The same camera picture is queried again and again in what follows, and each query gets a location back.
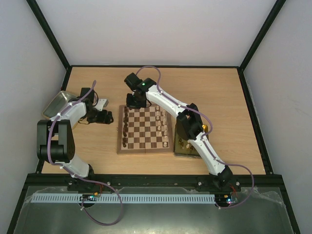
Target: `metal floor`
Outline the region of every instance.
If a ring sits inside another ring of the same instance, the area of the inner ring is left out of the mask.
[[[20,213],[16,234],[293,233],[285,206],[279,202],[277,188],[261,188],[260,194],[251,197],[246,204],[228,210],[218,210],[212,204],[124,204],[123,219],[110,227],[93,223],[76,203],[31,203],[31,195],[37,190],[34,187],[28,190],[29,197]],[[53,191],[65,193],[63,187],[41,192]],[[89,213],[108,223],[114,221],[119,210],[119,204],[95,204],[89,208]]]

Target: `wood panel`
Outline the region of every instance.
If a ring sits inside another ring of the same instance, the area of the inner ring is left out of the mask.
[[[97,80],[95,90],[100,98],[108,98],[107,110],[113,112],[114,123],[78,124],[73,130],[76,153],[91,164],[96,174],[208,174],[202,159],[175,157],[173,153],[117,155],[118,108],[130,92],[123,82],[137,68],[74,67],[67,90],[79,95],[82,87]],[[195,103],[214,124],[210,142],[227,163],[243,164],[254,174],[264,174],[258,145],[236,69],[231,68],[161,68],[160,86],[175,98]],[[139,77],[157,80],[155,69],[143,69]],[[231,167],[234,174],[248,174]],[[43,173],[65,173],[45,163]]]

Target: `chess square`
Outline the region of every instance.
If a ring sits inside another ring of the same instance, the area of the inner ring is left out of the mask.
[[[162,148],[162,142],[157,142],[156,145],[157,145],[157,148]]]
[[[151,143],[150,143],[150,142],[146,142],[146,143],[145,143],[145,148],[146,148],[146,149],[151,149],[151,147],[152,147],[152,146],[151,146]]]
[[[151,137],[151,142],[156,142],[156,137],[155,136]]]

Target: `metal tray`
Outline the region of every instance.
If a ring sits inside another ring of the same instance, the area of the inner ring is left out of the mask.
[[[60,91],[55,98],[50,102],[47,108],[42,112],[42,115],[49,119],[60,112],[69,102],[69,100],[76,98],[76,95],[66,91]]]

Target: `wire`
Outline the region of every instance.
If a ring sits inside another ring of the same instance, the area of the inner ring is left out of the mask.
[[[97,93],[96,91],[94,91],[94,93],[95,93],[96,96],[97,96],[97,101],[96,101],[96,103],[95,103],[94,105],[92,105],[92,106],[96,106],[96,105],[98,104],[98,93]]]
[[[119,201],[120,201],[120,207],[121,207],[121,209],[120,209],[120,214],[119,214],[118,218],[117,218],[114,222],[112,222],[112,223],[101,223],[101,222],[95,220],[95,219],[86,211],[86,209],[84,208],[84,206],[83,206],[83,202],[84,202],[84,201],[82,201],[82,203],[81,203],[82,209],[85,211],[85,213],[88,215],[88,217],[89,217],[93,222],[95,222],[95,223],[97,223],[97,224],[99,224],[99,225],[101,225],[101,226],[111,226],[111,225],[114,225],[114,224],[118,223],[118,222],[121,220],[122,216],[123,216],[123,204],[122,204],[122,200],[121,200],[121,197],[120,197],[119,193],[118,193],[112,186],[110,186],[110,185],[108,185],[108,184],[105,184],[105,183],[100,182],[100,181],[88,180],[88,179],[85,179],[85,178],[80,177],[79,175],[73,174],[68,168],[66,168],[65,166],[63,166],[63,164],[61,164],[61,163],[54,163],[54,162],[52,161],[52,159],[51,159],[51,139],[52,139],[53,129],[54,129],[54,126],[55,126],[57,120],[58,120],[58,119],[61,117],[61,115],[64,114],[67,110],[69,110],[69,109],[72,108],[73,106],[75,106],[75,105],[77,105],[78,103],[80,103],[83,99],[85,99],[85,97],[88,96],[88,95],[90,94],[90,92],[94,89],[94,86],[96,85],[96,83],[97,83],[97,81],[94,80],[91,89],[90,89],[83,97],[81,97],[78,101],[75,101],[75,102],[73,102],[73,103],[68,104],[60,113],[58,113],[58,115],[56,116],[56,118],[53,120],[52,125],[51,125],[51,127],[50,127],[49,136],[48,136],[47,154],[48,154],[48,161],[49,161],[49,163],[50,163],[51,165],[57,165],[57,166],[63,167],[63,169],[64,169],[65,171],[67,171],[71,176],[74,176],[74,177],[76,177],[76,178],[78,178],[78,179],[80,179],[80,180],[82,180],[82,181],[85,181],[85,182],[97,183],[97,184],[104,185],[105,187],[110,188],[111,190],[113,190],[113,191],[116,193],[116,195],[118,196],[118,199],[119,199]]]
[[[149,108],[149,107],[151,107],[152,106],[152,103],[149,101],[149,100],[147,100],[148,101],[148,103],[150,104],[147,108]]]
[[[143,66],[143,67],[141,67],[141,68],[136,72],[136,75],[137,75],[143,68],[147,68],[147,67],[155,68],[155,69],[158,71],[159,77],[158,77],[158,80],[157,80],[157,89],[158,89],[159,92],[161,92],[161,90],[160,90],[160,88],[159,88],[159,82],[160,82],[160,79],[161,79],[161,72],[160,72],[160,70],[159,70],[157,67],[154,67],[154,66]],[[177,103],[177,102],[174,101],[172,98],[170,98],[170,97],[168,97],[167,95],[165,95],[164,93],[162,93],[162,95],[163,95],[165,98],[167,98],[169,101],[173,102],[175,105],[179,105],[179,103]],[[197,111],[197,110],[194,110],[194,109],[192,109],[192,108],[188,108],[188,107],[186,107],[186,106],[181,106],[181,107],[184,108],[184,109],[187,109],[187,110],[189,110],[189,111],[193,111],[193,112],[195,112],[195,113],[197,113],[197,114],[203,116],[203,117],[208,121],[208,123],[210,124],[210,130],[209,130],[207,133],[203,134],[203,135],[201,136],[201,139],[203,139],[204,136],[206,136],[206,135],[208,135],[209,133],[211,133],[211,131],[213,130],[213,125],[212,125],[211,121],[208,119],[207,116],[205,116],[205,115],[202,114],[201,112],[199,112],[199,111]],[[203,140],[203,142],[204,142],[204,145],[206,146],[207,150],[208,150],[209,153],[211,154],[211,156],[212,156],[212,157],[214,158],[214,160],[217,161],[218,163],[221,163],[221,164],[223,164],[223,165],[225,165],[225,166],[242,167],[242,168],[246,169],[246,170],[249,172],[249,174],[250,174],[250,176],[251,176],[251,178],[252,178],[252,187],[251,187],[251,189],[250,189],[249,194],[247,195],[247,197],[246,197],[244,200],[242,200],[241,202],[239,202],[239,203],[237,203],[237,204],[235,204],[235,205],[232,205],[232,206],[230,205],[230,206],[228,206],[228,207],[220,207],[220,206],[216,203],[216,206],[217,206],[219,209],[234,208],[234,207],[237,207],[237,206],[242,205],[244,202],[247,201],[247,199],[251,196],[252,192],[254,191],[254,176],[253,176],[251,170],[249,170],[249,168],[247,168],[247,167],[245,167],[245,166],[243,166],[243,165],[240,165],[240,164],[225,163],[225,162],[222,162],[222,161],[218,160],[218,159],[216,158],[216,156],[213,154],[213,152],[211,151],[210,147],[207,145],[207,143],[206,143],[204,140]]]

